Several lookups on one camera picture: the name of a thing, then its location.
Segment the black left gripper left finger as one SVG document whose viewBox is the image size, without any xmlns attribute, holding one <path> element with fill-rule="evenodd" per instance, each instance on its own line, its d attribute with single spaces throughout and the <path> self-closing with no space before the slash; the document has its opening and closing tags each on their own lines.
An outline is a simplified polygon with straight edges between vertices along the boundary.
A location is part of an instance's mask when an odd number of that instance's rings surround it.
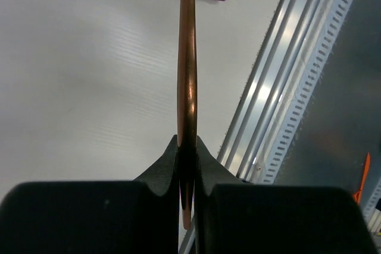
<svg viewBox="0 0 381 254">
<path fill-rule="evenodd" d="M 176 253 L 177 139 L 132 181 L 39 181 L 1 202 L 2 253 Z"/>
</svg>

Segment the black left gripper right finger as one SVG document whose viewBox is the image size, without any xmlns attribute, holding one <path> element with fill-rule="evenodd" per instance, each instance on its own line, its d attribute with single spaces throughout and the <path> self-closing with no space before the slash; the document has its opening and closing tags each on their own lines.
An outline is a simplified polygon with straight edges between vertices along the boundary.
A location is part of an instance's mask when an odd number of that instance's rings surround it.
<svg viewBox="0 0 381 254">
<path fill-rule="evenodd" d="M 335 187 L 245 183 L 197 141 L 197 253 L 376 253 L 353 198 Z"/>
</svg>

